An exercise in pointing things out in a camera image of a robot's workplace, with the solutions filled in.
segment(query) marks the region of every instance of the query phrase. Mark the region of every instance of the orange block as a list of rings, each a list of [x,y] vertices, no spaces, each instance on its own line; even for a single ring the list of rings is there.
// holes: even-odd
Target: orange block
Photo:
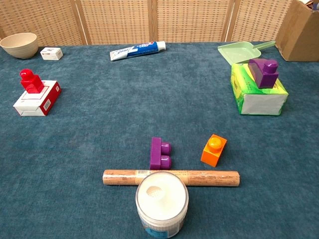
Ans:
[[[200,161],[216,167],[226,142],[226,139],[213,134],[205,145]]]

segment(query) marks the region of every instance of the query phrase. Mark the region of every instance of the dustpan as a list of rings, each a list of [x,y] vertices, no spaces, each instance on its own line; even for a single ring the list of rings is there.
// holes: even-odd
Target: dustpan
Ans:
[[[219,46],[218,51],[232,65],[234,63],[245,63],[249,59],[258,58],[260,50],[275,45],[275,41],[268,41],[258,45],[253,45],[248,41],[236,42],[224,46]]]

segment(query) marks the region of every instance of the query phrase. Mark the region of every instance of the rolling pin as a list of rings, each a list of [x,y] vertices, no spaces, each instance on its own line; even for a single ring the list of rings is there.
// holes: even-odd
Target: rolling pin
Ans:
[[[107,185],[139,185],[151,173],[160,170],[112,170],[103,173]],[[165,170],[180,178],[186,186],[237,187],[240,176],[237,171]]]

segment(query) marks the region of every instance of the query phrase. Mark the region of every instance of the purple toy block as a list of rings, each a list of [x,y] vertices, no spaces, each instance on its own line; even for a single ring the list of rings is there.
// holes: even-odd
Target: purple toy block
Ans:
[[[274,87],[278,78],[276,60],[250,59],[248,67],[259,89]]]
[[[162,142],[159,137],[152,137],[150,169],[170,169],[170,151],[170,143]]]

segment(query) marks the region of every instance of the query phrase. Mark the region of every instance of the beige bowl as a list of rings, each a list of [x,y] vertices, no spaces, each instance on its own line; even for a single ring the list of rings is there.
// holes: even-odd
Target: beige bowl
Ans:
[[[18,33],[0,41],[0,46],[11,56],[29,58],[38,51],[37,36],[33,33]]]

